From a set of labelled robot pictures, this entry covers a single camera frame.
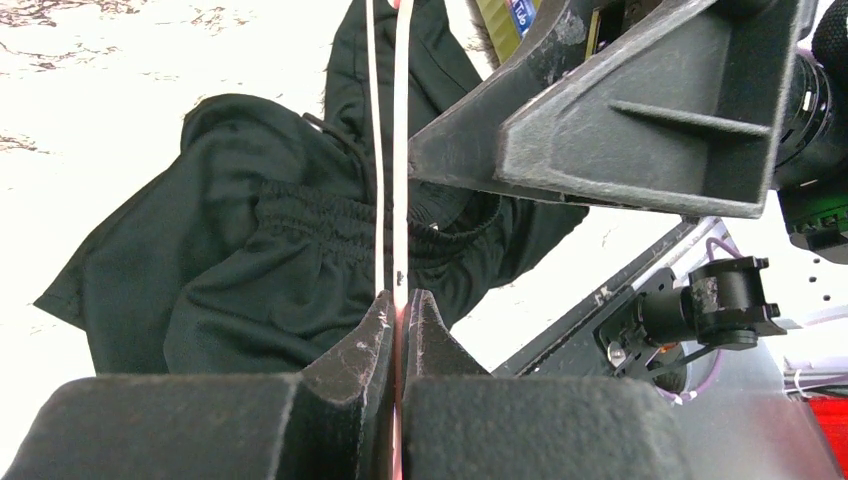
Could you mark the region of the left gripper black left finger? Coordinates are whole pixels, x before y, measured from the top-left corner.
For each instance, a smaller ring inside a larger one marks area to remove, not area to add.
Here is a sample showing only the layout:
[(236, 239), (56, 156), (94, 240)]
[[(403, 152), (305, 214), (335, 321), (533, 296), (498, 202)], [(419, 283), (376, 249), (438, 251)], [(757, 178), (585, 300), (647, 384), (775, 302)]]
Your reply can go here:
[(394, 306), (299, 373), (103, 376), (38, 412), (10, 479), (387, 479)]

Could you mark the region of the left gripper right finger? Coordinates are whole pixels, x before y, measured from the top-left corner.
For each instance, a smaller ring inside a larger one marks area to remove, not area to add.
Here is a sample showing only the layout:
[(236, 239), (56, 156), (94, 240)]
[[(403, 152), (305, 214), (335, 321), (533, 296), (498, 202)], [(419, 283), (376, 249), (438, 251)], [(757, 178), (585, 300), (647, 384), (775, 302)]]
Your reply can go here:
[(402, 405), (407, 479), (689, 479), (680, 429), (649, 384), (496, 378), (410, 295)]

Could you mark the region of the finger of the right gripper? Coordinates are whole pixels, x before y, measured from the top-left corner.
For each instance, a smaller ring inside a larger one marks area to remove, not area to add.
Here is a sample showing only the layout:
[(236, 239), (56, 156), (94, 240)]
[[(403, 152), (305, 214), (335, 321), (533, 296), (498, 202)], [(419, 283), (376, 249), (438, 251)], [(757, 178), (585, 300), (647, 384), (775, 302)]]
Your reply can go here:
[(587, 54), (598, 1), (545, 1), (516, 52), (409, 141), (417, 180), (544, 202), (756, 218), (798, 1), (663, 1)]

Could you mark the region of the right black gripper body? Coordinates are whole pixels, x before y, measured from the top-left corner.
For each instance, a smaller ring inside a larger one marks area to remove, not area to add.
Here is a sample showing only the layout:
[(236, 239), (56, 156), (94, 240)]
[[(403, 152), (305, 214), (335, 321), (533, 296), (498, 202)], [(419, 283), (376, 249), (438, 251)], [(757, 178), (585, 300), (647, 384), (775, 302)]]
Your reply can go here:
[(847, 263), (847, 3), (835, 1), (799, 52), (773, 187), (790, 243)]

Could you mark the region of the olive green plastic bin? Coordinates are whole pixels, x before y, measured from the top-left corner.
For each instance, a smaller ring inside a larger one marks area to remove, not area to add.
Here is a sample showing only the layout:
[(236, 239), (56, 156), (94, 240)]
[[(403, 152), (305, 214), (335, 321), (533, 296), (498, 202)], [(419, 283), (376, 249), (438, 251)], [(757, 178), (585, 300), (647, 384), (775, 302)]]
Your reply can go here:
[(540, 0), (475, 1), (499, 64), (517, 50), (534, 23), (540, 4)]

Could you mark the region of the black shorts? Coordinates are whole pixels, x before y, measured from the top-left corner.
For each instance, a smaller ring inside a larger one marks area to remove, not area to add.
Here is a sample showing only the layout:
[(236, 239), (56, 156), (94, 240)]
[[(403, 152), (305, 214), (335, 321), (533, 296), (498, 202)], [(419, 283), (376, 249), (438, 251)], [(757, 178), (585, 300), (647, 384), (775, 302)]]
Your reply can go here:
[[(332, 43), (324, 119), (224, 94), (184, 119), (178, 158), (105, 219), (34, 306), (86, 333), (96, 373), (297, 372), (349, 334), (374, 293), (374, 25), (384, 155), (397, 11), (352, 1)], [(409, 135), (482, 82), (444, 1), (415, 1)], [(448, 328), (532, 270), (588, 208), (410, 181), (409, 285)]]

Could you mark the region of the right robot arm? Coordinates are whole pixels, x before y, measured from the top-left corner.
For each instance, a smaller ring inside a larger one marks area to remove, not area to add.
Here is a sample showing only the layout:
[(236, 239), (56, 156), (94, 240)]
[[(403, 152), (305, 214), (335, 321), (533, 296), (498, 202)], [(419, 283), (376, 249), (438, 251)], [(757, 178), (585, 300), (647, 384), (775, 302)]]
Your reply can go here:
[(656, 379), (781, 335), (763, 258), (674, 273), (685, 238), (780, 199), (792, 243), (847, 260), (847, 5), (810, 53), (811, 1), (545, 1), (523, 39), (409, 141), (417, 180), (551, 204), (677, 214), (681, 222), (503, 376)]

